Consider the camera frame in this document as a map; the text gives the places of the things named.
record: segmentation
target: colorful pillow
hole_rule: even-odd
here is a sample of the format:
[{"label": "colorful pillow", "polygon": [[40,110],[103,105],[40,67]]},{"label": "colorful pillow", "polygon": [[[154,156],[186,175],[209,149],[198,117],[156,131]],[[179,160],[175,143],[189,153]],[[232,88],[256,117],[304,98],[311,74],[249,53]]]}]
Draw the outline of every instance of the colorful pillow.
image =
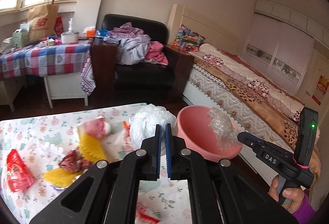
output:
[{"label": "colorful pillow", "polygon": [[188,29],[185,25],[181,25],[178,30],[174,42],[171,44],[176,48],[180,48],[184,52],[198,51],[204,41],[204,37]]}]

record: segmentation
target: pink bucket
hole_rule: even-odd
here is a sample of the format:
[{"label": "pink bucket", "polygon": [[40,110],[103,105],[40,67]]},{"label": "pink bucket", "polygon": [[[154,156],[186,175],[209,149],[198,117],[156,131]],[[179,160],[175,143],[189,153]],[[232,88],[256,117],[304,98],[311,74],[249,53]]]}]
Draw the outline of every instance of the pink bucket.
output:
[{"label": "pink bucket", "polygon": [[183,138],[186,147],[200,153],[205,159],[218,162],[221,159],[232,159],[239,154],[242,145],[221,151],[217,138],[208,127],[212,120],[208,115],[210,108],[205,106],[187,106],[177,115],[178,136]]}]

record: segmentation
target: human hand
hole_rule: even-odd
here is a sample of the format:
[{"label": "human hand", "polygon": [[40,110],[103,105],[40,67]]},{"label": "human hand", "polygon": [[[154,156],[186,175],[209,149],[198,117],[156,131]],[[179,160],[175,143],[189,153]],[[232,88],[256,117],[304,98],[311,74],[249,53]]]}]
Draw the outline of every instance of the human hand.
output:
[{"label": "human hand", "polygon": [[[276,201],[279,201],[279,194],[276,191],[276,188],[279,185],[279,175],[275,176],[272,179],[272,184],[269,188],[268,194]],[[304,192],[301,188],[286,188],[282,192],[282,196],[292,200],[290,205],[287,205],[285,208],[290,214],[295,213],[301,206],[304,199]]]}]

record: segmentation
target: silver bolt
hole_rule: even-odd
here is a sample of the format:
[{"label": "silver bolt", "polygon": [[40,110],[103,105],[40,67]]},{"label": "silver bolt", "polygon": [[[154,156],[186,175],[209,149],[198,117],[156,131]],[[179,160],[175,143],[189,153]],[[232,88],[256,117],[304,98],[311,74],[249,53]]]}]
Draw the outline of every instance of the silver bolt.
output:
[{"label": "silver bolt", "polygon": [[182,149],[181,150],[181,154],[182,155],[190,155],[191,154],[191,150],[190,149],[187,149],[187,148],[185,148],[185,149]]},{"label": "silver bolt", "polygon": [[231,165],[231,161],[228,159],[222,159],[220,160],[220,165],[224,167],[229,167]]},{"label": "silver bolt", "polygon": [[104,160],[100,160],[100,161],[97,162],[96,166],[98,168],[105,168],[107,166],[107,162],[104,161]]},{"label": "silver bolt", "polygon": [[144,149],[139,149],[136,151],[136,154],[138,156],[144,156],[144,155],[146,155],[146,151]]}]

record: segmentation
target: white pot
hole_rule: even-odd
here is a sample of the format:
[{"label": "white pot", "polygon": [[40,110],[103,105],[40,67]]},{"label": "white pot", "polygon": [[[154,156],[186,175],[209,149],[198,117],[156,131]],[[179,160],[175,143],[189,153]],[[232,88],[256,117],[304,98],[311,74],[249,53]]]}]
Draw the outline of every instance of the white pot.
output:
[{"label": "white pot", "polygon": [[76,33],[74,35],[61,35],[61,40],[63,44],[67,43],[76,43],[79,40],[79,33]]}]

